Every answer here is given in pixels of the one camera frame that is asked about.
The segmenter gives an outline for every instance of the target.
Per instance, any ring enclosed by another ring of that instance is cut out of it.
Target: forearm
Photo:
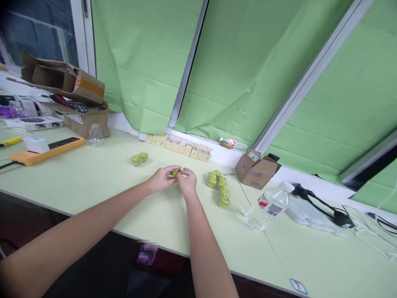
[[[238,297],[236,286],[196,194],[186,199],[194,290],[202,297]]]
[[[29,242],[0,263],[5,289],[12,297],[41,297],[149,193],[145,184],[134,186]]]

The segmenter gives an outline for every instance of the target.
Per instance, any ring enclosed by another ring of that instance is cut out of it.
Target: white device
[[[21,127],[29,131],[65,126],[65,121],[57,117],[4,119],[4,122],[9,127]]]
[[[24,137],[23,139],[26,148],[30,152],[46,153],[50,150],[47,141],[43,138],[29,136],[29,137]]]

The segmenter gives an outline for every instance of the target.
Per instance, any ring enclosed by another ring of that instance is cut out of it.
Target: bottle label
[[[278,216],[281,212],[284,211],[283,208],[278,207],[274,204],[268,204],[263,210],[272,216]]]
[[[271,216],[278,216],[284,211],[283,208],[271,204],[268,199],[266,199],[265,194],[262,194],[258,199],[258,204],[264,212],[269,213]]]

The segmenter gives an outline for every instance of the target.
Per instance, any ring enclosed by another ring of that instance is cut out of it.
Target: small white bottle
[[[274,218],[287,209],[289,194],[294,189],[291,183],[281,182],[279,187],[265,190],[245,215],[245,223],[254,230],[264,230]]]
[[[246,144],[240,143],[236,140],[233,139],[224,139],[224,138],[220,138],[219,139],[220,142],[225,142],[227,144],[229,144],[230,146],[232,146],[235,149],[239,149],[241,151],[247,151],[248,146]]]

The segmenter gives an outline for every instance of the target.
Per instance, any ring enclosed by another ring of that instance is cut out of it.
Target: charger
[[[50,150],[46,139],[40,137],[24,137],[24,143],[28,151],[33,153],[46,153]]]

